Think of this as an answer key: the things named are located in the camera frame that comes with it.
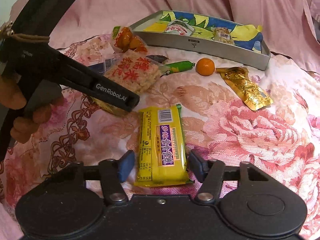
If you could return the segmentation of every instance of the metal tray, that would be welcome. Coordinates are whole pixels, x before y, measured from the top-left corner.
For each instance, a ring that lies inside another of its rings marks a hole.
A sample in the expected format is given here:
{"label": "metal tray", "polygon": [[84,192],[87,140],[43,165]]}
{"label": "metal tray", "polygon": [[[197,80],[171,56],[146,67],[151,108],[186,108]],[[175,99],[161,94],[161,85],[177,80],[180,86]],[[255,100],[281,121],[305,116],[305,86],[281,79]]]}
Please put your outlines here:
{"label": "metal tray", "polygon": [[[260,54],[254,52],[253,50],[244,49],[238,46],[203,38],[183,36],[172,33],[143,31],[148,26],[160,20],[162,15],[163,11],[158,11],[132,24],[130,27],[132,28],[135,35],[141,37],[146,42],[146,44],[150,46],[160,46],[195,51],[240,62],[244,65],[252,66],[263,71],[267,68],[268,62],[270,60],[270,50],[264,41],[261,42]],[[224,19],[220,20],[237,25],[242,25]]]}

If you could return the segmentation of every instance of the human hand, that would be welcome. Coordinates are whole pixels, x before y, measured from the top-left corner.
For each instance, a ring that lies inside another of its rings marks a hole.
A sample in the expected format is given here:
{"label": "human hand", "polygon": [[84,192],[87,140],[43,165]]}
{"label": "human hand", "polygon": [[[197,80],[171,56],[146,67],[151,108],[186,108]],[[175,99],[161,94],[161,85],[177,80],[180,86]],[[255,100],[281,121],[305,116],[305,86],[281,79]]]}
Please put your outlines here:
{"label": "human hand", "polygon": [[[27,101],[24,98],[16,82],[12,79],[0,76],[0,104],[14,110],[23,108]],[[63,96],[52,102],[54,105],[63,104]],[[10,131],[11,136],[20,143],[26,143],[31,134],[35,133],[41,123],[49,121],[51,117],[50,104],[41,106],[33,112],[32,119],[18,117],[13,122]]]}

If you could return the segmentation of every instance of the purple label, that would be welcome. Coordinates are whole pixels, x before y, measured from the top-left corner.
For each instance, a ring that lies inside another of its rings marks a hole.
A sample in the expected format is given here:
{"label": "purple label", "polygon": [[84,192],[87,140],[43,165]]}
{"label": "purple label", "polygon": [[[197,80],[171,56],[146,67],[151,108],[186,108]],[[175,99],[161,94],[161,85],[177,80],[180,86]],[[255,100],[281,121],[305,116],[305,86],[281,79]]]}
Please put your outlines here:
{"label": "purple label", "polygon": [[173,165],[170,125],[160,125],[162,165]]}

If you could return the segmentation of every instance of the green sausage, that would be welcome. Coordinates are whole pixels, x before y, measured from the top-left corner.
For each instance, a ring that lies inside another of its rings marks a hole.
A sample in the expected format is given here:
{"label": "green sausage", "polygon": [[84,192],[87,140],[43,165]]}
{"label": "green sausage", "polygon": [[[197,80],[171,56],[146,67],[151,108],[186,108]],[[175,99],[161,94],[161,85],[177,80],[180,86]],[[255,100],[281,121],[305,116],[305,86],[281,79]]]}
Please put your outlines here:
{"label": "green sausage", "polygon": [[170,64],[166,64],[166,66],[170,67],[170,73],[168,74],[172,74],[172,73],[177,73],[177,72],[182,72],[182,71],[187,71],[192,69],[196,64],[192,63],[190,61],[180,61],[180,62],[174,62],[174,63],[170,63]]}

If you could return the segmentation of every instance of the blue and yellow paper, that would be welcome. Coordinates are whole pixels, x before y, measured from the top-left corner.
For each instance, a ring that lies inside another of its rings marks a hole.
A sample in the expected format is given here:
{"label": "blue and yellow paper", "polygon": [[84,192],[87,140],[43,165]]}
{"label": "blue and yellow paper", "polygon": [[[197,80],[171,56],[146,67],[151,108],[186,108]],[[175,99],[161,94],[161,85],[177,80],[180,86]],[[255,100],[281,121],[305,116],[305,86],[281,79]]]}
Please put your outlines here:
{"label": "blue and yellow paper", "polygon": [[226,27],[229,29],[236,46],[261,53],[262,27],[259,25],[237,25],[236,23],[215,17],[203,16],[187,12],[163,11],[162,17],[156,23],[145,28],[145,32],[164,32],[173,20],[181,20],[191,25],[195,31],[191,37],[213,40],[214,28]]}

